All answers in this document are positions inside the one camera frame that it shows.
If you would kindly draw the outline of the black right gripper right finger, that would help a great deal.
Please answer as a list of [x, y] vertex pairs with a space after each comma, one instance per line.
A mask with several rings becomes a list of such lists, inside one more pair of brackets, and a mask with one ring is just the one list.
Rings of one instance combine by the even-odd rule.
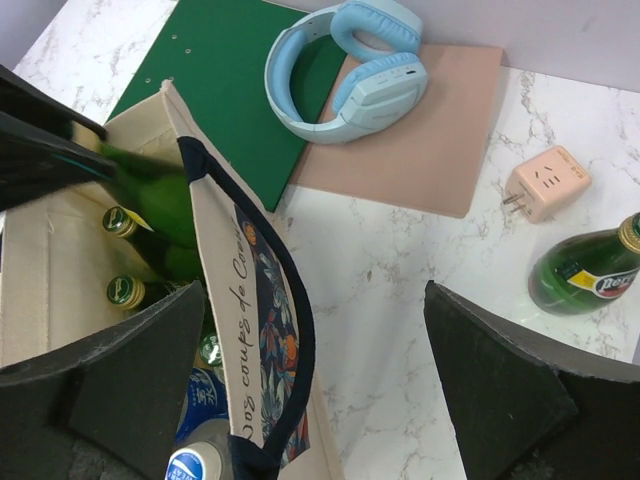
[[467, 478], [638, 478], [638, 366], [561, 343], [434, 281], [424, 319]]

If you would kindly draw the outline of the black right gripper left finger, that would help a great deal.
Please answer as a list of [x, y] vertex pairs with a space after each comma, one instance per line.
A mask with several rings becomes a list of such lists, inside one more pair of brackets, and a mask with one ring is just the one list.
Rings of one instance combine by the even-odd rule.
[[163, 478], [204, 303], [194, 282], [113, 327], [2, 368], [2, 478]]

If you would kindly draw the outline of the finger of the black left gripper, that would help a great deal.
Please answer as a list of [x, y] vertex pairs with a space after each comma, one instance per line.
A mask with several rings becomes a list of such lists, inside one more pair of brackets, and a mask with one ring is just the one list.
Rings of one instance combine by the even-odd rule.
[[116, 166], [94, 151], [106, 130], [1, 68], [1, 209], [67, 187], [109, 182]]

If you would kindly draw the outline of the cream canvas tote bag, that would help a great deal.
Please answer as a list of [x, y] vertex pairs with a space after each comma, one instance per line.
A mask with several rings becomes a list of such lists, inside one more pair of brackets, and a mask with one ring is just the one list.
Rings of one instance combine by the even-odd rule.
[[[205, 303], [192, 368], [201, 341], [215, 333], [229, 418], [205, 421], [193, 432], [228, 433], [233, 479], [342, 478], [315, 377], [307, 291], [259, 198], [170, 82], [100, 126], [106, 130], [101, 143], [184, 169], [204, 280], [166, 280], [129, 243], [106, 232], [104, 213], [120, 206], [168, 240], [119, 205], [104, 182], [1, 209], [1, 370], [141, 312], [108, 301], [106, 287], [116, 276], [162, 283], [166, 296], [199, 282]], [[174, 442], [171, 455], [186, 440]]]

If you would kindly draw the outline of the clear bottle green cap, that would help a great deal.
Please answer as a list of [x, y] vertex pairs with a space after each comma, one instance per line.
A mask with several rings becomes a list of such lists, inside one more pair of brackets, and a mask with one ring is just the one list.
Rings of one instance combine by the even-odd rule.
[[106, 287], [108, 301], [128, 312], [142, 311], [166, 295], [162, 283], [143, 282], [130, 275], [116, 276]]

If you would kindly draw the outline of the green glass bottle gold cap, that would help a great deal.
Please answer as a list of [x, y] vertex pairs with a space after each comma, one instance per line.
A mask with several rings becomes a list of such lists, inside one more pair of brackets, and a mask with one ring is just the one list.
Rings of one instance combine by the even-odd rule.
[[101, 143], [98, 152], [116, 165], [102, 186], [116, 202], [137, 213], [171, 242], [197, 247], [191, 194], [184, 169], [157, 158]]

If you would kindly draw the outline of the green Perrier bottle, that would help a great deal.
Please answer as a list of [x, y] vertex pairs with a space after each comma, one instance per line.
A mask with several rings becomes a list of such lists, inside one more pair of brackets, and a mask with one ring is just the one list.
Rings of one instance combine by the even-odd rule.
[[532, 301], [547, 313], [587, 314], [617, 300], [639, 273], [639, 215], [618, 228], [570, 237], [549, 249], [528, 278]]

